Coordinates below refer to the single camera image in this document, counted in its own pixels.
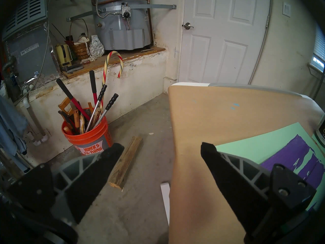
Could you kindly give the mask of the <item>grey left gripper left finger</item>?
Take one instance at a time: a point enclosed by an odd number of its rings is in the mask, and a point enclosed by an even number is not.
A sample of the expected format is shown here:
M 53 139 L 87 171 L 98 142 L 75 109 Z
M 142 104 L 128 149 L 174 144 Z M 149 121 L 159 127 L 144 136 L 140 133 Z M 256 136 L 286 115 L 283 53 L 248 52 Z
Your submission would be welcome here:
M 7 189 L 24 209 L 79 224 L 108 181 L 124 146 L 74 158 L 55 170 L 39 164 Z

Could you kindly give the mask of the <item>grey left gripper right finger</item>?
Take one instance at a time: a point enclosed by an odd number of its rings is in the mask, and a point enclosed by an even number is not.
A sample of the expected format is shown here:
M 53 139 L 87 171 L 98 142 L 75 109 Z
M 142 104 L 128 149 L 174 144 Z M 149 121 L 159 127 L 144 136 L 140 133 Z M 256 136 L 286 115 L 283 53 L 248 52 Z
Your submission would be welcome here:
M 316 189 L 278 162 L 271 170 L 202 142 L 201 157 L 245 237 L 298 237 L 312 221 Z

